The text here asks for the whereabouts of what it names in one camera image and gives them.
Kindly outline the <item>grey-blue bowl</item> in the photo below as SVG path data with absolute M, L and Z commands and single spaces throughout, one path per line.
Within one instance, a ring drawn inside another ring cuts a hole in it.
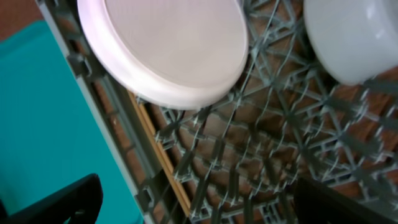
M 304 0 L 303 17 L 318 60 L 340 83 L 397 66 L 397 0 Z

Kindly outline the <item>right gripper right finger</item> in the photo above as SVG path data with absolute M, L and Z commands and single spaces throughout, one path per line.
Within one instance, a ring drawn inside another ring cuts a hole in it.
M 315 180 L 302 177 L 294 190 L 294 210 L 300 224 L 395 223 Z

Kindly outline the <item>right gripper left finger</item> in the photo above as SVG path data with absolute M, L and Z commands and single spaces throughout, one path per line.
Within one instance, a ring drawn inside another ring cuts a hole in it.
M 100 178 L 89 174 L 12 215 L 1 204 L 1 223 L 96 223 L 102 204 Z

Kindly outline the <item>teal plastic tray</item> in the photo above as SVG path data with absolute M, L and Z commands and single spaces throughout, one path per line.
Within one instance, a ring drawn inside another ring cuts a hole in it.
M 104 137 L 48 25 L 1 42 L 1 201 L 13 214 L 95 173 L 98 223 L 142 223 Z

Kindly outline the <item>grey dishwasher rack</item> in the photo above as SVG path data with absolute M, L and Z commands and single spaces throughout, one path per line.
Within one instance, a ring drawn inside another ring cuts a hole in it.
M 244 1 L 249 59 L 219 102 L 172 110 L 136 96 L 187 193 L 188 218 L 128 91 L 90 49 L 76 1 L 37 5 L 146 223 L 295 223 L 302 176 L 397 220 L 397 70 L 335 82 L 310 48 L 302 1 Z

